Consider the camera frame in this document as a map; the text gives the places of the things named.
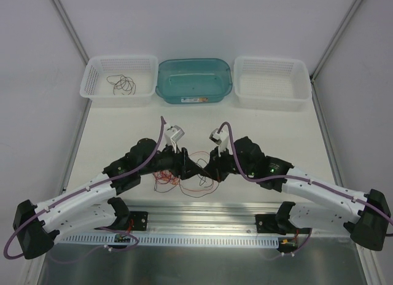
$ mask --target tangled wire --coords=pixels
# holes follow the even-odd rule
[[[109,80],[111,77],[119,77],[120,80],[117,82],[113,82]],[[135,95],[136,84],[133,79],[128,76],[124,76],[123,74],[111,75],[106,78],[106,81],[113,85],[114,95]]]
[[[191,157],[192,155],[198,154],[198,153],[203,153],[203,154],[209,155],[207,152],[200,151],[200,152],[195,152],[195,153],[191,154],[190,157]],[[204,160],[204,159],[202,159],[202,158],[199,158],[199,159],[197,160],[196,163],[197,163],[199,166],[201,166],[201,165],[200,165],[200,162],[201,162],[201,161],[204,161],[205,164],[208,164],[208,163],[206,162],[206,160]],[[215,181],[213,181],[212,179],[210,179],[210,180],[211,180],[210,185],[203,186],[204,184],[207,183],[207,180],[206,180],[207,177],[206,177],[206,176],[200,176],[200,175],[198,175],[198,177],[199,177],[199,179],[200,179],[199,186],[201,186],[201,187],[203,186],[203,189],[201,189],[201,190],[192,190],[192,189],[187,189],[187,188],[185,188],[185,187],[181,184],[180,178],[175,177],[175,176],[174,176],[170,171],[168,171],[168,170],[156,172],[156,173],[153,174],[153,176],[154,176],[154,178],[155,178],[154,191],[156,191],[156,192],[158,192],[158,193],[168,193],[169,191],[173,190],[176,186],[179,186],[181,192],[182,192],[184,195],[189,196],[189,197],[192,197],[192,198],[201,198],[201,197],[203,197],[203,196],[212,194],[213,192],[215,192],[215,191],[218,189],[218,187],[219,187],[219,185],[220,185],[219,182],[218,182],[217,185],[216,185],[216,184],[215,184]],[[158,185],[167,185],[167,184],[172,185],[172,187],[169,188],[169,189],[166,190],[166,191],[158,190]],[[184,192],[184,191],[193,192],[193,193],[194,193],[194,192],[205,192],[205,191],[207,191],[207,192],[204,193],[204,194],[202,194],[201,196],[193,196],[193,195],[187,194],[187,193]]]

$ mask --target small electronic component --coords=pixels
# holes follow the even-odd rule
[[[294,252],[298,249],[298,244],[296,242],[293,241],[289,241],[287,239],[282,240],[279,244],[278,244],[278,248],[277,251],[278,252],[283,252],[285,254],[287,253],[291,253]]]
[[[120,234],[115,235],[115,240],[114,240],[115,243],[129,243],[130,241],[131,241],[130,237],[123,236]]]

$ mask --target white table surface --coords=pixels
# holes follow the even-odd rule
[[[153,96],[147,107],[90,109],[76,156],[67,191],[96,176],[114,160],[123,157],[141,138],[157,140],[160,116],[185,131],[179,146],[191,154],[210,152],[216,145],[209,139],[213,129],[223,121],[232,125],[234,139],[248,136],[266,154],[281,158],[307,170],[317,178],[333,182],[329,160],[312,102],[302,112],[278,112],[243,109],[233,92],[216,104],[170,105]],[[188,189],[200,190],[199,179],[182,181]],[[169,186],[159,185],[161,191]],[[185,196],[179,187],[168,193],[154,192],[152,175],[143,176],[141,184],[121,194],[126,201],[175,201],[217,203],[280,203],[306,201],[300,197],[265,190],[245,181],[240,175],[229,175],[212,194],[202,198]]]

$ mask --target white basket with wire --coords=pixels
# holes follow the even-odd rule
[[[235,93],[246,108],[300,111],[311,99],[311,82],[300,60],[238,57]]]
[[[88,62],[80,95],[102,107],[144,106],[157,86],[154,56],[100,56]]]

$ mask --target gray floor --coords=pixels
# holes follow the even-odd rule
[[[59,244],[58,260],[73,260],[93,246]],[[266,260],[272,249],[140,246],[128,252],[97,250],[72,265],[45,260],[39,284],[366,284],[355,245],[313,238],[295,257]]]

